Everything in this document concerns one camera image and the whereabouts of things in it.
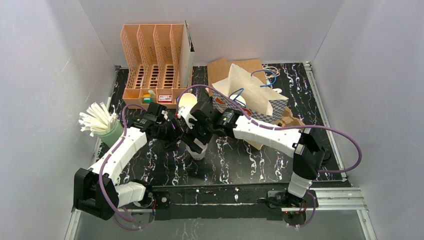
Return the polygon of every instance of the green object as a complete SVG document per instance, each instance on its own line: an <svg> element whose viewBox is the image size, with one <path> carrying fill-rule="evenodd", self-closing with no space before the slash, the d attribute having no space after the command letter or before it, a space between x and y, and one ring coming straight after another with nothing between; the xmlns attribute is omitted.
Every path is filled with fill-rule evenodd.
<svg viewBox="0 0 424 240"><path fill-rule="evenodd" d="M113 129L105 134L98 134L98 137L111 148L118 139L122 136L122 133L124 132L124 128L121 125L120 121L116 121L115 126Z"/></svg>
<svg viewBox="0 0 424 240"><path fill-rule="evenodd" d="M143 99L143 103L144 104L149 104L149 103L151 103L152 102L152 99L150 98L150 97L145 97L144 99Z"/></svg>

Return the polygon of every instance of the desk organizer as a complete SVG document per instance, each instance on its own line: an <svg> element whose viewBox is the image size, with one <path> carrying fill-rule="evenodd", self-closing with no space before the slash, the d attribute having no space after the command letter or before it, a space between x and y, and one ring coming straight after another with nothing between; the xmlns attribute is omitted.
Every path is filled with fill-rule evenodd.
<svg viewBox="0 0 424 240"><path fill-rule="evenodd" d="M160 95L170 95L172 101L160 104L175 109L177 97L192 78L195 52L187 23L124 25L120 38L129 68L122 96L125 103L147 108L144 98L157 103ZM156 96L145 96L149 90Z"/></svg>

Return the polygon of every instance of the green cup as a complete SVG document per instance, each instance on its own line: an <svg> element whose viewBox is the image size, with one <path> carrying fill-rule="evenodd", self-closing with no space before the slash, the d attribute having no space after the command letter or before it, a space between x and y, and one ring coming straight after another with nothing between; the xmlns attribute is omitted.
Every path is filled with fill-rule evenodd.
<svg viewBox="0 0 424 240"><path fill-rule="evenodd" d="M105 134L98 134L98 137L111 148L118 139L122 136L122 133L124 132L124 128L121 125L120 121L116 121L115 126L110 132L107 132Z"/></svg>

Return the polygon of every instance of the checkered paper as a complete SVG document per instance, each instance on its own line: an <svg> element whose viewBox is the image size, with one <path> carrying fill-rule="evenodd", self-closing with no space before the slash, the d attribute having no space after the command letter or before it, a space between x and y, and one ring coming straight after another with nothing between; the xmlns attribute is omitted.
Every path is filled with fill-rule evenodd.
<svg viewBox="0 0 424 240"><path fill-rule="evenodd" d="M216 92L212 93L212 99L213 99L213 102L212 102L213 107L216 110L220 111L221 113L225 111L225 109L237 110L237 108L230 101L228 101L226 98L223 98ZM288 101L289 101L288 99L269 100L269 103L272 106L272 115L259 113L248 107L241 107L241 108L244 109L247 112L247 114L250 115L252 118L270 124L280 120L283 117L283 113L287 106Z"/></svg>

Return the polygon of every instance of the marble table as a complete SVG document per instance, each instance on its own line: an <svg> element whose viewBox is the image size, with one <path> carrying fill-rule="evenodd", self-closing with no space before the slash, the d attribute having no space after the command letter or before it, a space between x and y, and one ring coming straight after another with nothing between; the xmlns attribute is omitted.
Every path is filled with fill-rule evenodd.
<svg viewBox="0 0 424 240"><path fill-rule="evenodd" d="M323 125L311 85L302 63L269 64L280 69L280 76L273 88L282 89L288 97L288 107L293 116L306 125ZM128 78L128 69L117 71L116 83L109 111L120 113L125 106L122 95ZM208 84L206 66L193 68L192 84ZM201 101L208 101L204 88L194 89L193 94ZM140 110L129 110L127 115L140 114ZM325 146L331 144L325 131L320 132ZM257 150L243 140L228 137L213 137L203 160L194 160L181 143L179 150L166 152L155 139L140 149L120 174L120 183L133 179L144 180L153 186L287 183L292 175L293 159L273 148L263 146ZM101 158L109 148L100 145L98 157ZM332 153L330 161L324 166L328 170L338 170ZM341 180L340 174L322 174L318 181Z"/></svg>

